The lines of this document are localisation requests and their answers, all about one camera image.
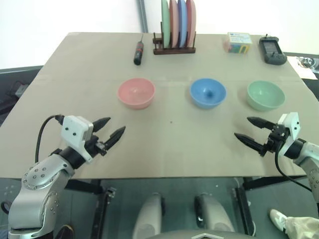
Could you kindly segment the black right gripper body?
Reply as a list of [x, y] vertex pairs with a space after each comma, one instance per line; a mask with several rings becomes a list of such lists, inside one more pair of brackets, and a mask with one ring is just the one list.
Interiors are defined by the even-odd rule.
[[281, 124], [275, 124], [264, 144], [265, 150], [269, 152], [280, 150], [284, 146], [289, 135], [289, 128]]

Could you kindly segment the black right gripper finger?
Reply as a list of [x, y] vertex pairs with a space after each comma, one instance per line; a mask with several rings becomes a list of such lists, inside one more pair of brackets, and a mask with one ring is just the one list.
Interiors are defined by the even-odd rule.
[[247, 117], [247, 120], [258, 128], [266, 128], [269, 130], [273, 129], [273, 123], [260, 117]]
[[234, 135], [247, 147], [257, 151], [261, 156], [265, 155], [264, 146], [257, 143], [253, 138], [241, 133], [234, 133]]

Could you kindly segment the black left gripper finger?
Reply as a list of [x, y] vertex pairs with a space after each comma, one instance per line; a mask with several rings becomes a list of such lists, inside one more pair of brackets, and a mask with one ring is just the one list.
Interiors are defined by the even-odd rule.
[[98, 119], [96, 121], [94, 121], [93, 124], [93, 131], [92, 132], [98, 132], [100, 129], [102, 129], [107, 122], [110, 120], [110, 117], [105, 117], [105, 118], [101, 118]]
[[115, 130], [111, 135], [110, 138], [104, 142], [105, 150], [108, 151], [110, 148], [112, 148], [122, 137], [126, 127], [123, 126], [117, 130]]

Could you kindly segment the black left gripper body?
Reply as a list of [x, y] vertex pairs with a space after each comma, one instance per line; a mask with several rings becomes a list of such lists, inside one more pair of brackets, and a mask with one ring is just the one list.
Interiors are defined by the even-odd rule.
[[94, 158], [98, 154], [104, 156], [107, 154], [106, 146], [103, 142], [99, 141], [99, 138], [92, 135], [91, 138], [86, 141], [86, 151]]

